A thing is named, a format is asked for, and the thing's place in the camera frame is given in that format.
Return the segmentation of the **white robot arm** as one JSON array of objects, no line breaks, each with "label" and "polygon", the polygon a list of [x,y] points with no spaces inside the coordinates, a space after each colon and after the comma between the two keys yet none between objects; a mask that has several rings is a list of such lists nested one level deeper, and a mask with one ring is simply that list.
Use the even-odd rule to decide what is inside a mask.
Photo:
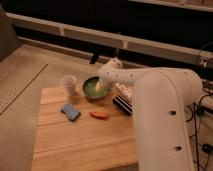
[{"label": "white robot arm", "polygon": [[132,115],[140,171],[195,171],[185,108],[202,93],[202,80],[190,69],[124,69],[113,58],[99,71],[102,86],[133,87]]}]

